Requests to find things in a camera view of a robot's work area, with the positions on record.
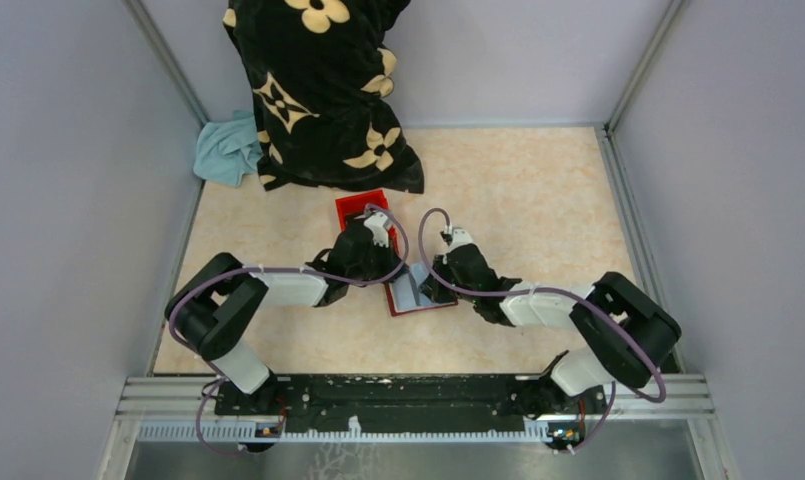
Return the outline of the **red leather card holder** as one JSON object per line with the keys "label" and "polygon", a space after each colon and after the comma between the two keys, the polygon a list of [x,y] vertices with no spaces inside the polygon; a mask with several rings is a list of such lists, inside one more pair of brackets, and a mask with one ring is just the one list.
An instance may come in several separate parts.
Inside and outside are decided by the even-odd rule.
{"label": "red leather card holder", "polygon": [[385,292],[390,315],[398,317],[402,315],[454,307],[458,301],[453,299],[451,302],[437,302],[430,300],[420,291],[429,273],[424,263],[417,262],[407,267],[404,274],[396,280],[385,284]]}

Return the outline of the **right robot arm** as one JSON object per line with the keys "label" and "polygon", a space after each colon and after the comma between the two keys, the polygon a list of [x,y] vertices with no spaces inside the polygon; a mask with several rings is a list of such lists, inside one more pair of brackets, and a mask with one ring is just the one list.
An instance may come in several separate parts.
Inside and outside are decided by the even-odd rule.
{"label": "right robot arm", "polygon": [[577,332],[586,345],[549,367],[541,398],[554,412],[568,411],[586,390],[617,382],[654,403],[645,392],[681,339],[679,324],[618,272],[565,289],[498,275],[469,244],[435,256],[420,292],[429,300],[467,301],[486,322],[506,327],[552,327]]}

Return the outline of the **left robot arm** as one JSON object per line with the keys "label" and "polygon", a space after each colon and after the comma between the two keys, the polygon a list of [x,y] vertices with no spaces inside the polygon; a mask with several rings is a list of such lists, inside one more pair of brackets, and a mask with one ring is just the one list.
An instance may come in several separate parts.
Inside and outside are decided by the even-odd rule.
{"label": "left robot arm", "polygon": [[243,339],[258,311],[329,306],[352,287],[388,284],[406,271],[397,251],[393,216],[377,210],[351,219],[332,247],[298,267],[252,266],[223,252],[215,255],[167,303],[169,334],[236,387],[242,405],[270,411],[278,388],[272,370]]}

